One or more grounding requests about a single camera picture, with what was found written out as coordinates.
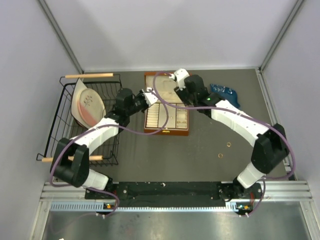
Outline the brown jewelry box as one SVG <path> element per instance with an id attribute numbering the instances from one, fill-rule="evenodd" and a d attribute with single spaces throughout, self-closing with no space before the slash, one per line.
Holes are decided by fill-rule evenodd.
<path id="1" fill-rule="evenodd" d="M 167 136 L 188 136 L 189 111 L 184 109 L 185 105 L 174 91 L 176 83 L 162 73 L 156 77 L 155 86 L 159 96 L 172 106 L 163 105 L 158 100 L 148 108 L 144 118 L 144 132 L 157 132 L 158 135 Z"/>

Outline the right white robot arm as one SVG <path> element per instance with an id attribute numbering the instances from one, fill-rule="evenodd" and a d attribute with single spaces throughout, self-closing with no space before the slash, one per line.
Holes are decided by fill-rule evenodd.
<path id="1" fill-rule="evenodd" d="M 233 180 L 233 192 L 237 197 L 249 195 L 252 186 L 289 155 L 285 130 L 280 124 L 271 126 L 254 120 L 226 98 L 208 91 L 199 75 L 189 75 L 179 69 L 170 78 L 176 82 L 174 91 L 186 107 L 222 123 L 253 147 L 250 163 Z"/>

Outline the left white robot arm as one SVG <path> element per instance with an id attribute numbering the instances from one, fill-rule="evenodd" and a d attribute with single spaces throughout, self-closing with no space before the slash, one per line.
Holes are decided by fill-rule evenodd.
<path id="1" fill-rule="evenodd" d="M 56 147 L 50 168 L 53 177 L 76 188 L 94 188 L 102 198 L 109 198 L 114 191 L 111 179 L 90 168 L 90 155 L 105 141 L 117 136 L 130 123 L 130 116 L 144 112 L 158 98 L 148 87 L 134 95 L 129 88 L 118 91 L 114 105 L 96 125 L 71 139 L 62 138 Z"/>

